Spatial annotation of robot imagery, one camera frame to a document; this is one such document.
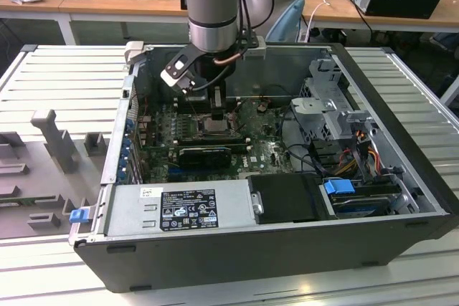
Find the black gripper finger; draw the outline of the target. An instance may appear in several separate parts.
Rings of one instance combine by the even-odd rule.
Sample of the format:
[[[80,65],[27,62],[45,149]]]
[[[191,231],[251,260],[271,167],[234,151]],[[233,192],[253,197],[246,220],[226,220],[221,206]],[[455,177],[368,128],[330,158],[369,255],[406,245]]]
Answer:
[[[213,120],[222,120],[226,113],[226,93],[225,89],[216,86],[210,93],[211,118]]]

